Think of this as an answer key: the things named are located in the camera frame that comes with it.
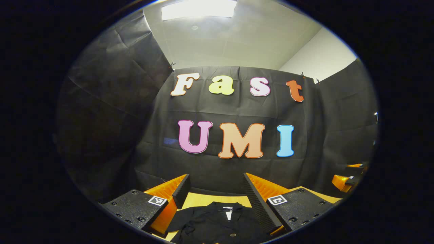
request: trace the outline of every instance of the orange letter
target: orange letter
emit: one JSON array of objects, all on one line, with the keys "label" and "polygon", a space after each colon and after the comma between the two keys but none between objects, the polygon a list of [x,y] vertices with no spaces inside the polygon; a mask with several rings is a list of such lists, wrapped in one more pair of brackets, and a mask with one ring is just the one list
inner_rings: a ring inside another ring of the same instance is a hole
[{"label": "orange letter", "polygon": [[263,124],[252,124],[245,136],[241,135],[238,126],[234,123],[223,123],[220,125],[223,130],[223,148],[218,154],[219,158],[231,158],[233,153],[230,151],[232,146],[238,157],[241,157],[249,146],[246,158],[260,158],[264,155],[261,151],[262,131],[265,129]]},{"label": "orange letter", "polygon": [[291,97],[294,101],[303,102],[303,96],[300,96],[298,90],[301,90],[301,86],[297,84],[297,81],[291,80],[286,83],[289,86],[289,91],[291,92]]},{"label": "orange letter", "polygon": [[178,81],[176,81],[175,89],[173,89],[170,95],[172,96],[184,95],[186,93],[186,91],[184,91],[184,86],[187,89],[190,89],[191,85],[193,84],[193,79],[199,79],[199,77],[200,77],[199,73],[178,75],[177,76]]}]

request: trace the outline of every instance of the pink letter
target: pink letter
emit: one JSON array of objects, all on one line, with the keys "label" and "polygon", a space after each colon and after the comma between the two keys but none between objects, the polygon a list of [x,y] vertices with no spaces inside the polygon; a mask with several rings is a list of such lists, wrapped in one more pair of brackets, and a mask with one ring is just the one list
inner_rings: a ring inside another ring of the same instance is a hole
[{"label": "pink letter", "polygon": [[250,80],[250,85],[252,86],[250,93],[252,93],[253,96],[266,96],[270,94],[270,87],[266,84],[268,84],[268,80],[263,77],[252,78]]},{"label": "pink letter", "polygon": [[208,134],[210,128],[213,127],[213,123],[209,121],[200,121],[197,125],[201,129],[201,137],[199,144],[192,145],[190,143],[190,128],[194,125],[191,120],[180,120],[179,125],[179,145],[181,148],[190,153],[201,153],[207,149],[208,146]]}]

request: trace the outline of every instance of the black fabric backdrop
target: black fabric backdrop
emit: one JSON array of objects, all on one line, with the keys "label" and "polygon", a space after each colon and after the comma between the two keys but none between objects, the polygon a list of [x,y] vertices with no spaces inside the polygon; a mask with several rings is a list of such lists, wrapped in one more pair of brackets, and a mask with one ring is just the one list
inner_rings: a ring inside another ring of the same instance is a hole
[{"label": "black fabric backdrop", "polygon": [[[171,96],[178,74],[200,78],[183,96]],[[212,94],[212,78],[228,75],[234,93]],[[253,96],[250,79],[265,77],[271,93]],[[302,86],[303,102],[291,98],[287,81]],[[192,192],[243,194],[248,172],[287,188],[304,186],[344,196],[332,184],[345,165],[368,160],[376,136],[375,93],[355,61],[315,85],[313,79],[270,69],[216,66],[173,71],[142,11],[101,33],[80,54],[62,86],[57,108],[58,151],[85,195],[108,201],[132,188],[146,190],[182,174]],[[211,121],[208,148],[190,154],[178,143],[178,121],[189,119],[197,144],[201,120]],[[261,158],[221,159],[219,125],[236,123],[244,135],[262,123]],[[277,157],[278,125],[293,125],[294,155]]]}]

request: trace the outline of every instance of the cutout letter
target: cutout letter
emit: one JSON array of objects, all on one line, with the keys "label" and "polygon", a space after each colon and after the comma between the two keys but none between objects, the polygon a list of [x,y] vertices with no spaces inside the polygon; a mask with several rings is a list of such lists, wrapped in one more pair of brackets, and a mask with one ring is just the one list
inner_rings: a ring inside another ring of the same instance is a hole
[{"label": "cutout letter", "polygon": [[232,83],[233,80],[229,76],[216,76],[208,89],[211,93],[230,95],[233,93]]},{"label": "cutout letter", "polygon": [[186,93],[184,91],[184,86],[187,89],[190,89],[191,85],[193,84],[193,79],[197,80],[199,79],[200,75],[199,73],[192,73],[192,74],[183,74],[178,75],[178,81],[176,81],[175,89],[170,93],[172,96],[182,96]]},{"label": "cutout letter", "polygon": [[201,137],[199,144],[192,145],[190,143],[190,128],[193,126],[191,120],[180,120],[179,125],[179,145],[181,148],[190,153],[201,153],[207,149],[208,146],[208,134],[210,128],[213,127],[213,123],[209,121],[200,121],[197,125],[201,128]]},{"label": "cutout letter", "polygon": [[265,78],[252,78],[250,80],[250,85],[252,86],[250,93],[252,93],[253,96],[266,96],[270,94],[270,87],[266,84],[268,84],[268,80]]},{"label": "cutout letter", "polygon": [[287,86],[289,86],[289,91],[291,92],[291,97],[296,102],[303,102],[304,98],[303,96],[300,96],[298,90],[301,90],[301,86],[297,84],[297,81],[291,80],[286,83]]},{"label": "cutout letter", "polygon": [[282,158],[292,156],[294,154],[291,145],[294,126],[280,125],[277,130],[280,132],[280,150],[277,152],[277,156]]},{"label": "cutout letter", "polygon": [[246,158],[260,158],[264,155],[261,151],[262,131],[265,129],[263,124],[252,124],[245,136],[241,135],[238,126],[234,123],[223,123],[220,125],[223,130],[223,148],[218,154],[220,158],[232,158],[231,147],[235,150],[238,157],[241,157],[249,146]]}]

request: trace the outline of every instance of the ceiling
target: ceiling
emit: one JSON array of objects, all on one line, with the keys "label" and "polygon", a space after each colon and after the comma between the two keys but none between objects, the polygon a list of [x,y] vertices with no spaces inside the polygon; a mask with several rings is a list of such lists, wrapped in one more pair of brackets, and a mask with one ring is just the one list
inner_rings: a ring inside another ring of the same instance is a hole
[{"label": "ceiling", "polygon": [[321,25],[272,0],[238,0],[232,18],[188,17],[162,21],[157,1],[144,8],[146,20],[174,69],[246,66],[280,69]]}]

